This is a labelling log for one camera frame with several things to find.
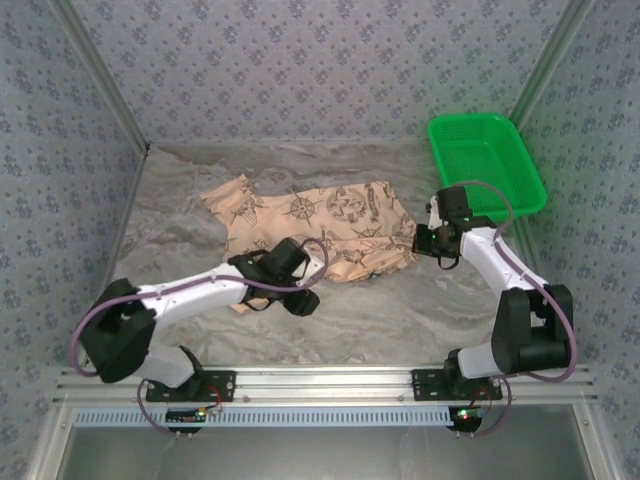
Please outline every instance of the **red wire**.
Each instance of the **red wire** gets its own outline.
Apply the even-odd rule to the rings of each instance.
[[[217,400],[216,400],[216,404],[213,405],[214,407],[220,407],[220,411],[222,411],[222,396],[220,395],[220,392],[218,391],[218,389],[215,387],[215,385],[205,385],[204,388],[206,388],[207,390],[211,390],[213,393],[216,394]]]
[[[509,384],[509,380],[507,380],[507,377],[502,376],[497,378],[502,383],[504,383],[504,386],[507,388],[507,405],[504,407],[504,411],[502,412],[502,415],[500,415],[498,421],[485,430],[481,430],[476,433],[458,432],[458,435],[466,438],[484,437],[485,435],[489,435],[490,433],[498,430],[502,425],[504,425],[504,422],[507,421],[507,417],[509,416],[509,411],[511,409],[511,404],[513,402],[513,396],[511,395],[511,385]]]
[[[487,408],[487,412],[489,410],[491,410],[491,403],[493,402],[493,400],[491,399],[491,394],[489,393],[489,390],[483,386],[480,386],[476,389],[476,393],[473,396],[473,400],[471,400],[471,403],[469,404],[469,406],[467,408],[471,408],[475,405],[476,401],[478,400],[478,394],[480,392],[484,392],[487,395],[487,398],[489,399],[489,407]]]

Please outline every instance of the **black mounting plate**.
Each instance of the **black mounting plate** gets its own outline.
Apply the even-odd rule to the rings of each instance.
[[[146,400],[149,403],[216,403],[218,396],[215,390],[220,393],[221,402],[233,402],[233,394],[236,390],[236,372],[233,370],[204,370],[202,376],[202,388],[190,396],[179,389],[169,388],[163,383],[149,381]]]
[[[465,381],[465,391],[455,395],[447,388],[442,368],[411,370],[411,384],[413,385],[413,399],[416,402],[446,401],[446,400],[487,400],[486,389],[491,400],[502,399],[502,389],[493,386],[489,378],[478,378]]]

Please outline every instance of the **compass rose print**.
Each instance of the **compass rose print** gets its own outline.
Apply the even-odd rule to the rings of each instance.
[[[289,211],[283,213],[283,215],[291,215],[296,217],[298,220],[306,220],[309,226],[311,226],[311,221],[309,220],[312,216],[314,216],[316,212],[316,205],[320,203],[322,200],[318,200],[317,202],[312,202],[309,198],[304,198],[295,194],[296,198],[289,207]]]
[[[329,195],[327,210],[335,220],[357,223],[367,211],[367,201],[356,189],[341,187]]]

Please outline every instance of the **metal corner post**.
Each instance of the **metal corner post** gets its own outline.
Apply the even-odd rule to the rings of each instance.
[[[64,452],[73,428],[74,409],[53,406],[45,417],[40,437],[35,445],[25,480],[45,480],[58,477]]]
[[[111,279],[115,272],[116,264],[118,263],[118,258],[120,257],[120,250],[122,249],[122,242],[124,241],[124,236],[127,233],[129,218],[131,217],[131,211],[133,210],[133,205],[136,200],[136,195],[138,193],[138,187],[140,185],[140,179],[142,178],[142,172],[144,171],[146,160],[147,156],[145,154],[144,158],[138,162],[138,166],[136,167],[133,181],[131,182],[131,188],[129,189],[127,203],[125,204],[124,212],[122,212],[122,217],[120,218],[120,224],[118,225],[116,238],[109,254],[109,262],[107,263],[107,266],[105,268],[104,276],[100,284],[100,290],[98,290],[99,292],[102,292],[105,288],[107,288],[107,285],[109,285],[109,283],[111,282]]]
[[[538,61],[509,114],[518,131],[522,132],[533,108],[549,84],[551,76],[571,45],[576,32],[582,25],[593,3],[594,0],[567,1],[556,28],[547,40]],[[514,234],[518,251],[522,255],[524,262],[538,273],[544,274],[538,249],[526,218],[520,218],[514,222]]]
[[[91,36],[82,23],[78,12],[70,3],[70,0],[49,0],[49,5],[62,25],[69,41],[78,52],[87,70],[89,70],[96,87],[102,93],[127,140],[139,157],[144,158],[147,152],[147,143],[142,131],[118,90],[118,86],[109,73],[106,64],[98,53],[98,49],[91,40]]]

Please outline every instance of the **aluminum frame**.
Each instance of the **aluminum frame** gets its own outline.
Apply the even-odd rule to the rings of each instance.
[[[411,370],[439,368],[438,365],[357,365],[357,366],[216,366],[210,370],[237,372],[236,401],[225,404],[227,411],[237,407],[264,410],[283,407],[403,407],[461,406],[467,402],[415,402]],[[545,372],[548,375],[560,371]],[[86,407],[130,409],[136,401],[140,380],[128,378],[105,385],[97,378],[85,378],[71,369],[57,377],[53,408],[36,446],[28,480],[57,477],[69,443],[76,412]],[[587,461],[596,479],[623,479],[622,469],[611,443],[604,416],[594,390],[588,366],[579,365],[574,375],[559,384],[542,383],[530,377],[511,380],[513,405],[572,405]],[[506,404],[506,399],[495,401]],[[200,406],[199,404],[149,404]]]

